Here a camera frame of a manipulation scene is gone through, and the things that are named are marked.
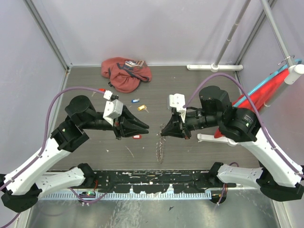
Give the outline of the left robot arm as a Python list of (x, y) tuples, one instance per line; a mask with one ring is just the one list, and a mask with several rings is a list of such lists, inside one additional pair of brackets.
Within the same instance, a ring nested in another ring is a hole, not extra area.
[(87, 163), (44, 177), (49, 168), (89, 140), (86, 129), (113, 131), (118, 140), (149, 132), (149, 126), (136, 118), (118, 99), (106, 102), (104, 111), (98, 112), (87, 96), (78, 95), (70, 101), (65, 112), (65, 121), (43, 142), (40, 150), (16, 170), (0, 176), (1, 200), (10, 210), (20, 213), (53, 192), (94, 185), (96, 175)]

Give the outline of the red cloth on hanger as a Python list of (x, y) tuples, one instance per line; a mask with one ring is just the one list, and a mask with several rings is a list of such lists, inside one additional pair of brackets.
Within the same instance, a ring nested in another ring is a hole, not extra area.
[[(264, 106), (264, 103), (267, 102), (275, 94), (276, 90), (281, 86), (288, 75), (289, 71), (284, 70), (250, 96), (258, 111), (260, 111)], [(238, 100), (232, 103), (232, 105), (234, 107), (247, 108), (253, 111), (251, 104), (244, 95), (241, 95)], [(223, 135), (220, 133), (219, 129), (217, 129), (214, 137), (219, 138), (222, 136)]]

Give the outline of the red crumpled shirt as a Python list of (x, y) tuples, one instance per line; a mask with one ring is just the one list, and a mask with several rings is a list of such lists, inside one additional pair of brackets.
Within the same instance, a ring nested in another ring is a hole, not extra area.
[(120, 93), (131, 93), (140, 83), (152, 80), (152, 72), (144, 60), (113, 57), (101, 63), (101, 76)]

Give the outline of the key with blue tag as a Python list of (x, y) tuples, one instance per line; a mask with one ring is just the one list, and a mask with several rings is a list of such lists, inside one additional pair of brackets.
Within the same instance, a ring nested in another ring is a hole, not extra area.
[(138, 102), (140, 102), (140, 99), (133, 99), (132, 101), (131, 101), (131, 103), (138, 103)]

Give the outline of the key with red white tag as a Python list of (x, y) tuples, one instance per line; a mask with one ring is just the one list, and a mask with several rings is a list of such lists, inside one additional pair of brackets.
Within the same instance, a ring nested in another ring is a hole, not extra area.
[(135, 136), (133, 136), (133, 139), (141, 139), (141, 138), (142, 138), (141, 135), (135, 135)]

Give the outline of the grey rack pole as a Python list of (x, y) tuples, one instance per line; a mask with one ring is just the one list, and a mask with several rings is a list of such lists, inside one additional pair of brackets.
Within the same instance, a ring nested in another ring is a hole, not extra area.
[(222, 57), (223, 57), (223, 55), (224, 55), (224, 53), (225, 53), (228, 45), (230, 44), (230, 42), (232, 40), (232, 37), (233, 37), (235, 31), (237, 30), (237, 27), (238, 27), (241, 19), (243, 18), (243, 16), (244, 16), (244, 14), (245, 14), (245, 12), (246, 12), (246, 10), (247, 10), (250, 2), (251, 2), (251, 0), (246, 0), (244, 2), (244, 5), (242, 6), (242, 8), (241, 8), (241, 10), (240, 10), (240, 12), (239, 12), (239, 14), (237, 16), (236, 21), (234, 22), (234, 24), (233, 24), (233, 26), (232, 26), (232, 28), (231, 28), (231, 30), (230, 30), (227, 38), (226, 38), (226, 41), (223, 44), (223, 46), (222, 46), (222, 48), (221, 48), (221, 50), (220, 50), (220, 52), (219, 52), (219, 54), (218, 54), (218, 56), (216, 58), (216, 61), (213, 64), (219, 65), (219, 62), (221, 61), (221, 59), (222, 59)]

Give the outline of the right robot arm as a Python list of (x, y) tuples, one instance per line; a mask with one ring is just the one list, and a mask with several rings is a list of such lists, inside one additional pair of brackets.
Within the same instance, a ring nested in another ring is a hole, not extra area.
[(241, 145), (260, 162), (259, 168), (241, 168), (215, 162), (210, 168), (207, 181), (213, 187), (235, 183), (259, 189), (265, 196), (276, 201), (300, 200), (304, 194), (301, 185), (304, 168), (292, 161), (285, 153), (276, 153), (278, 145), (270, 144), (257, 115), (247, 108), (233, 107), (228, 93), (217, 86), (200, 90), (201, 108), (185, 108), (185, 96), (169, 95), (171, 119), (162, 129), (161, 136), (189, 139), (191, 131), (218, 127), (223, 135), (216, 140), (226, 144)]

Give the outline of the white rack base bar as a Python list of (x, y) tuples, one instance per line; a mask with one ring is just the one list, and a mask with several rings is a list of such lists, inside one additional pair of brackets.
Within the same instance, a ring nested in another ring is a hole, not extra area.
[(187, 69), (192, 71), (241, 71), (243, 68), (242, 65), (187, 65)]

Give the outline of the key with yellow tag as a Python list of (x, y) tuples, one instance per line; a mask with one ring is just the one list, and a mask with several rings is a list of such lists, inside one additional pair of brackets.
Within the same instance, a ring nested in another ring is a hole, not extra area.
[(138, 109), (138, 111), (146, 111), (146, 112), (149, 112), (146, 105), (141, 105), (141, 106), (139, 106), (137, 109)]

